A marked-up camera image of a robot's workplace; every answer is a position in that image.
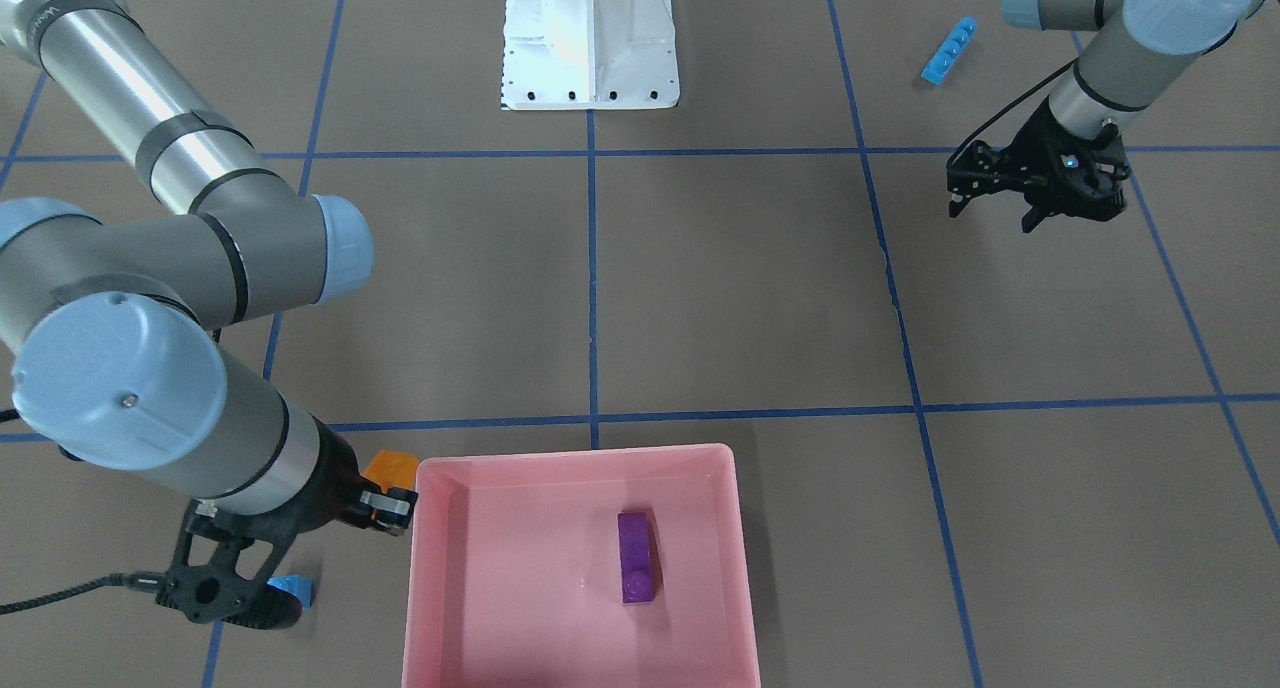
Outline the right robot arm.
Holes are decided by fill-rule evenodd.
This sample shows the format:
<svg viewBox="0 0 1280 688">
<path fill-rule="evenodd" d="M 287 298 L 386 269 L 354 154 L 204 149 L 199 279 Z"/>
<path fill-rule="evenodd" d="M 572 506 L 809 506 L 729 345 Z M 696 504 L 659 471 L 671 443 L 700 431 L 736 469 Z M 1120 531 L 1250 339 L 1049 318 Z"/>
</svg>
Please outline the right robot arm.
<svg viewBox="0 0 1280 688">
<path fill-rule="evenodd" d="M 125 0 L 3 0 L 3 46 L 60 84 L 169 210 L 101 223 L 60 199 L 3 205 L 3 343 L 19 419 L 74 459 L 188 497 L 165 572 L 113 575 L 191 622 L 285 629 L 271 584 L 330 520 L 399 536 L 411 489 L 355 451 L 215 332 L 360 290 L 364 214 L 268 168 L 154 46 Z"/>
</svg>

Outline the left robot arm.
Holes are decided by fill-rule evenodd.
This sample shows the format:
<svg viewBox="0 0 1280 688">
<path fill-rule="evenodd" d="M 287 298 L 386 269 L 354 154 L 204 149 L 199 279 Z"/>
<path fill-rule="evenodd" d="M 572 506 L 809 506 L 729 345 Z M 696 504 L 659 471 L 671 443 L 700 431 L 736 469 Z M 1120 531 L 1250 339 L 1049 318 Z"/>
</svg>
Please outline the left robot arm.
<svg viewBox="0 0 1280 688">
<path fill-rule="evenodd" d="M 1009 145 L 968 137 L 946 164 L 948 214 L 1016 192 L 1023 231 L 1050 217 L 1107 223 L 1126 208 L 1123 136 L 1201 56 L 1267 0 L 1001 0 L 1009 24 L 1089 31 L 1083 52 L 1041 82 L 1046 98 Z"/>
</svg>

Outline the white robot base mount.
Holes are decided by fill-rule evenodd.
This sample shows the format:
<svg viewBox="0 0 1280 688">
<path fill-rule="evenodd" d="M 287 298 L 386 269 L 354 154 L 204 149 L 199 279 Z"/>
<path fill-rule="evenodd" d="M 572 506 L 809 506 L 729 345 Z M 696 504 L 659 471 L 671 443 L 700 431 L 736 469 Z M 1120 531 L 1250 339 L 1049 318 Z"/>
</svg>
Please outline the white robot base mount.
<svg viewBox="0 0 1280 688">
<path fill-rule="evenodd" d="M 502 56 L 504 110 L 680 104 L 672 0 L 506 0 Z"/>
</svg>

